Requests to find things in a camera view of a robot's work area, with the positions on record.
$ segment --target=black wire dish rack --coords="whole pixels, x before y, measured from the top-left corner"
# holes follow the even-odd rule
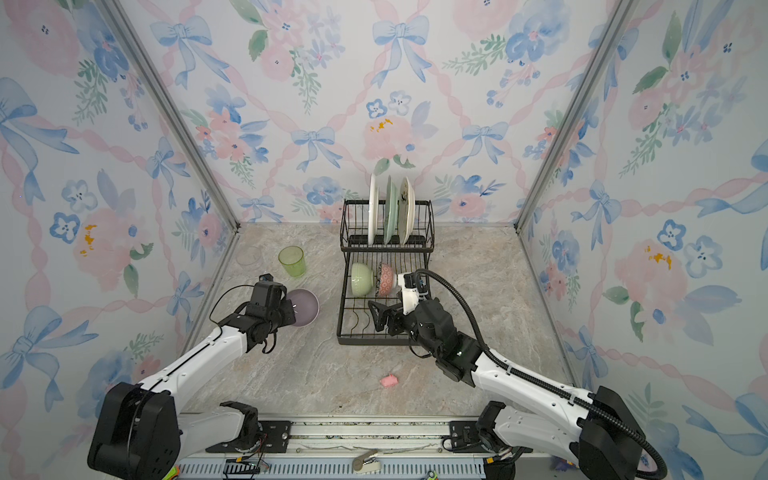
[[[384,244],[384,200],[379,200],[376,220],[376,238],[368,245],[368,200],[345,200],[339,232],[341,251],[344,253],[344,284],[339,306],[339,324],[336,338],[341,345],[408,345],[408,335],[390,336],[386,328],[376,332],[368,301],[386,305],[400,303],[397,287],[388,296],[376,296],[377,288],[366,296],[352,295],[350,268],[353,263],[364,263],[377,275],[379,262],[389,264],[397,276],[419,268],[429,268],[429,255],[435,250],[435,215],[432,202],[417,200],[413,231],[405,245],[400,245],[400,232]]]

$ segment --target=pink sponge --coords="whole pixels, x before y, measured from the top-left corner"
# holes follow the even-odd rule
[[[396,376],[394,376],[392,373],[390,373],[388,376],[384,377],[383,379],[381,379],[381,380],[379,380],[379,381],[380,381],[380,382],[381,382],[381,384],[382,384],[382,385],[383,385],[385,388],[387,388],[387,389],[388,389],[389,387],[391,387],[391,386],[395,386],[395,385],[397,385],[397,383],[398,383],[398,382],[397,382],[397,377],[396,377]]]

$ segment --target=cup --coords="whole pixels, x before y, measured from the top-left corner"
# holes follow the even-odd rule
[[[289,275],[293,277],[302,276],[306,272],[306,262],[304,261],[304,250],[291,245],[283,248],[277,255],[277,259],[286,269]]]
[[[365,296],[373,288],[373,270],[364,263],[353,263],[349,275],[352,280],[352,296]]]
[[[235,254],[235,261],[241,266],[256,266],[257,263],[261,263],[261,249],[253,245],[243,246]]]

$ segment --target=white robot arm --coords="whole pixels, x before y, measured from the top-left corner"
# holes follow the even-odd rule
[[[421,276],[437,280],[456,296],[476,338],[454,327],[451,315],[429,297]],[[666,476],[664,460],[645,441],[615,392],[601,387],[592,393],[554,382],[488,348],[464,299],[439,275],[417,270],[401,274],[398,283],[401,304],[369,303],[376,329],[387,328],[391,335],[407,332],[449,378],[506,400],[490,402],[478,419],[479,437],[487,450],[533,448],[578,465],[592,479]],[[278,328],[295,322],[285,293],[272,276],[262,276],[251,301],[219,322],[220,330],[141,383],[113,387],[99,416],[88,465],[127,480],[160,480],[178,459],[221,442],[242,452],[253,450],[263,440],[254,407],[225,402],[207,414],[177,412],[223,367],[255,345],[265,343],[266,348],[271,333],[276,336]],[[656,472],[636,472],[643,450],[654,458]]]

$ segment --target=floral wallpaper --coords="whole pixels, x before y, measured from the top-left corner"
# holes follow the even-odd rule
[[[638,2],[523,233],[579,383],[676,480],[768,478],[766,21]]]
[[[90,2],[0,4],[0,477],[96,477],[105,393],[177,358],[231,229]]]
[[[509,223],[614,0],[123,6],[242,221],[339,221],[377,174]]]

